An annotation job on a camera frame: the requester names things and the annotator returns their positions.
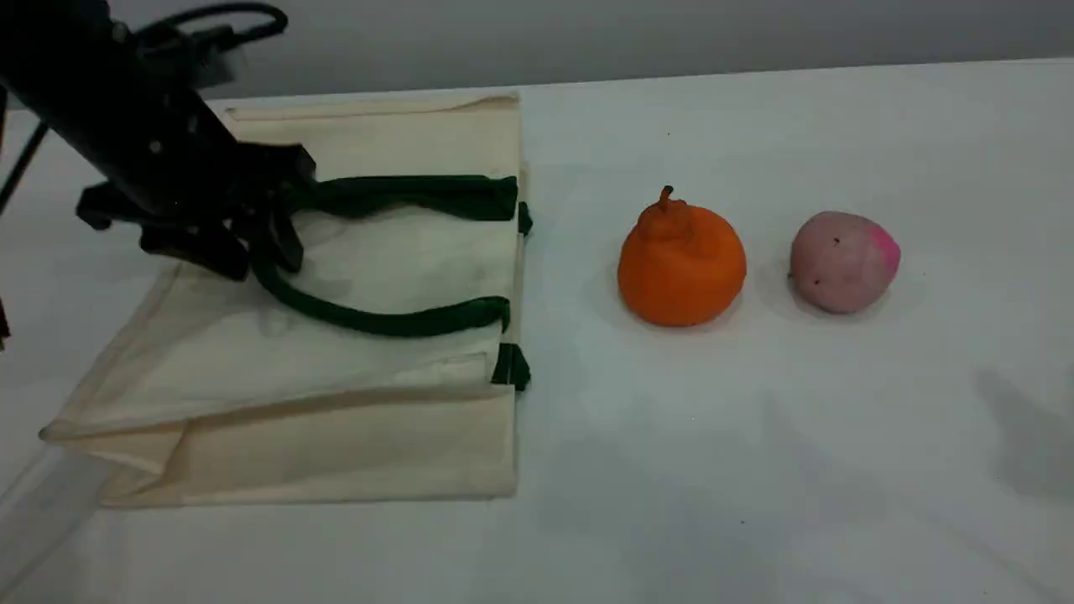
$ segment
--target orange fruit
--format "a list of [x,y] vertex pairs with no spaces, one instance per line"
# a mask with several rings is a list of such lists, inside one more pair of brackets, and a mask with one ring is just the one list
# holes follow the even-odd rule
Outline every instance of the orange fruit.
[[745,282],[745,250],[727,220],[671,191],[664,187],[623,243],[619,291],[642,319],[686,327],[731,305]]

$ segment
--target green bag strap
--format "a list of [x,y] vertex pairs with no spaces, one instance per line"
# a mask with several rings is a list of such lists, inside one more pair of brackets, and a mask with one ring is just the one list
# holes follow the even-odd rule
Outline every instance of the green bag strap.
[[524,201],[519,202],[519,232],[522,236],[529,236],[529,231],[534,228],[534,219],[529,217],[529,204]]
[[[338,178],[310,189],[287,191],[291,214],[319,211],[346,218],[369,216],[394,203],[412,203],[471,220],[510,220],[514,217],[518,182],[514,177],[373,176]],[[279,273],[264,242],[250,242],[250,270],[258,283],[292,310],[338,327],[390,337],[431,337],[511,320],[510,301],[500,296],[475,298],[417,313],[367,313],[321,300],[295,288]]]
[[500,344],[496,358],[496,369],[492,372],[493,384],[511,384],[516,392],[521,392],[529,386],[529,363],[522,356],[518,344]]

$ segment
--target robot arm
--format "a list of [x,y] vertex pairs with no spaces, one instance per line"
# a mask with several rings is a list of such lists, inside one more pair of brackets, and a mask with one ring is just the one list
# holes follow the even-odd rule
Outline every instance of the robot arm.
[[[187,20],[262,12],[266,25],[184,34]],[[281,268],[302,246],[276,201],[313,182],[301,146],[237,142],[194,90],[203,63],[284,30],[264,4],[195,9],[137,32],[111,19],[104,0],[11,0],[0,8],[0,85],[97,167],[107,182],[83,193],[76,214],[98,230],[142,227],[141,247],[232,279],[248,271],[244,242],[268,238]]]

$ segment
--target black cable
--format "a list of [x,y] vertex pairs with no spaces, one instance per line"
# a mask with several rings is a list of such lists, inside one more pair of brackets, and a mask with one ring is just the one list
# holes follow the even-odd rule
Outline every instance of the black cable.
[[287,13],[276,6],[263,2],[224,2],[208,6],[198,6],[197,9],[190,9],[189,11],[183,11],[170,17],[164,17],[140,29],[135,35],[154,35],[159,33],[159,30],[174,29],[190,21],[242,13],[265,15],[272,17],[272,20],[241,31],[224,41],[219,48],[221,53],[232,51],[243,44],[282,33],[287,29]]
[[[265,15],[272,17],[272,20],[240,31],[233,35],[229,35],[217,45],[218,52],[227,53],[228,51],[233,51],[243,44],[276,35],[287,29],[287,13],[276,6],[272,6],[263,2],[223,2],[221,4],[209,4],[207,6],[190,9],[189,11],[183,11],[154,21],[137,30],[134,33],[134,39],[136,42],[140,38],[148,40],[154,37],[157,37],[158,39],[161,37],[174,37],[176,34],[176,28],[180,25],[208,17],[241,13]],[[0,145],[2,145],[4,116],[8,114],[8,90],[2,87],[0,87],[0,90],[2,90],[2,94],[0,94]],[[26,172],[27,167],[30,166],[30,161],[33,159],[34,154],[38,153],[38,147],[41,146],[41,142],[45,139],[45,134],[47,133],[48,125],[44,121],[39,121],[38,127],[33,130],[33,134],[30,135],[30,140],[27,141],[26,145],[23,147],[23,152],[19,154],[18,160],[15,162],[15,167],[12,168],[11,173],[8,175],[8,179],[4,181],[3,188],[0,189],[0,214],[3,214],[4,208],[8,206],[8,202],[11,201],[11,197],[15,192],[15,188],[18,187],[19,181],[23,179],[23,173]]]
[[30,140],[26,142],[23,146],[23,153],[18,154],[18,160],[15,161],[15,167],[11,169],[11,173],[8,174],[8,179],[3,183],[3,188],[0,189],[0,214],[3,214],[5,207],[8,207],[8,202],[11,201],[12,193],[15,192],[15,187],[18,186],[18,182],[23,179],[23,173],[26,172],[27,167],[30,166],[30,160],[33,159],[34,154],[38,153],[38,147],[41,146],[41,142],[45,140],[45,134],[48,133],[48,125],[44,121],[39,121],[38,127],[33,129],[33,133],[30,134]]

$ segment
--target gray wall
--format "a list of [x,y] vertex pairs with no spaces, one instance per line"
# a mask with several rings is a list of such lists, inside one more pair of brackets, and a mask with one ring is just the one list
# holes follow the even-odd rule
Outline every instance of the gray wall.
[[[200,0],[112,0],[132,27]],[[274,0],[237,97],[1074,55],[1074,0]]]

